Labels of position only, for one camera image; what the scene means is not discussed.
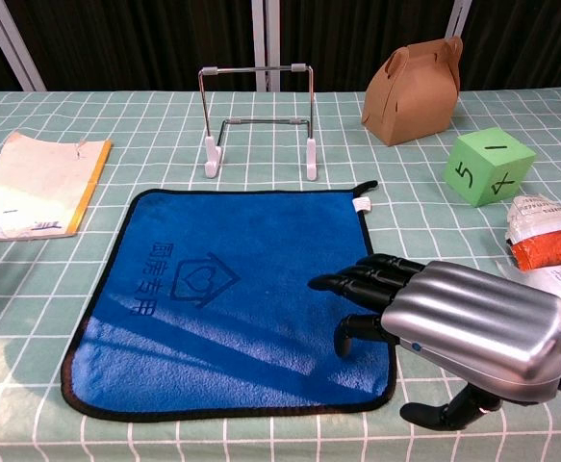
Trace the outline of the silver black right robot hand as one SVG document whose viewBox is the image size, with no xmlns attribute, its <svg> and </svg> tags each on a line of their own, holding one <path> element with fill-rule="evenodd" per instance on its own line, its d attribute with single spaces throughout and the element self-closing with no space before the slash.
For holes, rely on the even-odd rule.
<svg viewBox="0 0 561 462">
<path fill-rule="evenodd" d="M 450 262 L 423 265 L 381 253 L 308 285 L 369 309 L 337 325 L 338 356 L 348 355 L 354 339 L 385 341 L 466 381 L 448 404 L 403 405 L 400 415 L 412 424 L 460 430 L 504 401 L 532 405 L 561 392 L 556 295 Z"/>
</svg>

